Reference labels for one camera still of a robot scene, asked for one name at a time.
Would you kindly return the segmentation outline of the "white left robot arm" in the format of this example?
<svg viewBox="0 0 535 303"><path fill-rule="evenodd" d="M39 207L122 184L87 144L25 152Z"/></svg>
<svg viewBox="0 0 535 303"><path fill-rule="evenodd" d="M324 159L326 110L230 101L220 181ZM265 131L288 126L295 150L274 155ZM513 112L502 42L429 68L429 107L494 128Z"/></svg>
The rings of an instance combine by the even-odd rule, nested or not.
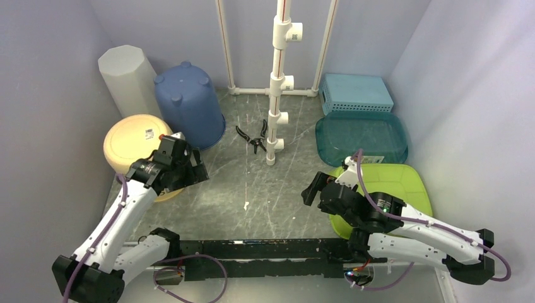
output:
<svg viewBox="0 0 535 303"><path fill-rule="evenodd" d="M145 268L162 261L175 264L182 255L180 236L156 228L143 242L121 249L146 210L164 191L176 191L208 180L197 148L182 133L161 135L149 157L118 174L121 191L90 236L72 255L52 265L63 302L118 302L125 286Z"/></svg>

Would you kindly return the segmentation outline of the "lime green plastic tub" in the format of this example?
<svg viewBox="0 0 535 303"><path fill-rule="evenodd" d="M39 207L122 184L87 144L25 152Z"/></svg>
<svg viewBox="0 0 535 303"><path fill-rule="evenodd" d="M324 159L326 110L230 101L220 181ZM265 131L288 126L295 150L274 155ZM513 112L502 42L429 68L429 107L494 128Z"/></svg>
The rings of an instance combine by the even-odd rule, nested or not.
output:
<svg viewBox="0 0 535 303"><path fill-rule="evenodd" d="M432 205L417 171L404 164L365 163L363 180L369 193L383 192L401 198L420 212L432 217Z"/></svg>

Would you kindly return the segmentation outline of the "blue bucket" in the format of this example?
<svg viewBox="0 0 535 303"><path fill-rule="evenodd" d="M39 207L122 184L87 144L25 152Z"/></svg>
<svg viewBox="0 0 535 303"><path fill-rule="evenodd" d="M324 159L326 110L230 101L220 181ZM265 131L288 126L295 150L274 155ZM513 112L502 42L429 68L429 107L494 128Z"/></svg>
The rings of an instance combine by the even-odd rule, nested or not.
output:
<svg viewBox="0 0 535 303"><path fill-rule="evenodd" d="M194 148L205 150L221 140L226 121L211 77L183 61L153 79L163 120Z"/></svg>

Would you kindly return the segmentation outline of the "light blue perforated basket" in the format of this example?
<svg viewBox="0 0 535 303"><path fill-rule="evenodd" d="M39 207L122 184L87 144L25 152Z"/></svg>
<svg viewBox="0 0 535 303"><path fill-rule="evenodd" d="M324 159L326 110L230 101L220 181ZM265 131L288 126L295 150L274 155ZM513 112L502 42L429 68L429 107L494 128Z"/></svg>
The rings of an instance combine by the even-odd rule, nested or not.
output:
<svg viewBox="0 0 535 303"><path fill-rule="evenodd" d="M326 73L319 85L324 115L332 111L390 112L391 95L379 76Z"/></svg>

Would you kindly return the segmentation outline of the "beige plastic bucket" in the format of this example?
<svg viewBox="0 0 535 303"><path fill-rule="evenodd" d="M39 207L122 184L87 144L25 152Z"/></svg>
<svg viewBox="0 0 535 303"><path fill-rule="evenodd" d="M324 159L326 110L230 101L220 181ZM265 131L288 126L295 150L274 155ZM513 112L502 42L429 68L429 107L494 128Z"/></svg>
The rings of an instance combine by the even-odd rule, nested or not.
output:
<svg viewBox="0 0 535 303"><path fill-rule="evenodd" d="M160 118L136 114L114 124L105 136L103 154L116 173L126 174L131 164L151 155L160 145L160 136L172 130Z"/></svg>

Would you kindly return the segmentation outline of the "teal translucent plastic tub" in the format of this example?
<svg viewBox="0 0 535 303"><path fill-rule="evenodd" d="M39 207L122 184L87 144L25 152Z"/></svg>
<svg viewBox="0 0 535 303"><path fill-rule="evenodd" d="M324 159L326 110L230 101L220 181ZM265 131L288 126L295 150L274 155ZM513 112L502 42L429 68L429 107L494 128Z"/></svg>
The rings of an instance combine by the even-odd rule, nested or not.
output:
<svg viewBox="0 0 535 303"><path fill-rule="evenodd" d="M390 112L333 111L315 125L320 159L338 167L363 149L363 163L404 163L409 148L404 127Z"/></svg>

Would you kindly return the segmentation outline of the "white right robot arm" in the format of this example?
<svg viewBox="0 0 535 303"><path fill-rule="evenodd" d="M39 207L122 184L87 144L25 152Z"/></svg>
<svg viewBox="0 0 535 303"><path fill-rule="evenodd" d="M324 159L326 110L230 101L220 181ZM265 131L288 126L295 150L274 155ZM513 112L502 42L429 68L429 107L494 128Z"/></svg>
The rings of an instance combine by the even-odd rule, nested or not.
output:
<svg viewBox="0 0 535 303"><path fill-rule="evenodd" d="M463 231L434 221L401 198L384 192L364 195L357 188L318 172L301 192L305 205L319 196L320 211L341 217L351 227L347 248L353 261L426 264L470 285L482 285L494 277L495 261L484 249L493 243L489 230Z"/></svg>

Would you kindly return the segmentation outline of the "translucent white faceted bin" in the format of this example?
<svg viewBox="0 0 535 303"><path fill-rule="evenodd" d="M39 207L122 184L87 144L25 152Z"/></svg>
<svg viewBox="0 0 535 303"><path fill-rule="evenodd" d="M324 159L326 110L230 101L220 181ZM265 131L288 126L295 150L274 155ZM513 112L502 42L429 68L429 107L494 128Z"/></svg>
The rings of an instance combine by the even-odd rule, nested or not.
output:
<svg viewBox="0 0 535 303"><path fill-rule="evenodd" d="M142 49L113 47L98 58L98 68L122 117L149 114L162 118L155 98L156 72Z"/></svg>

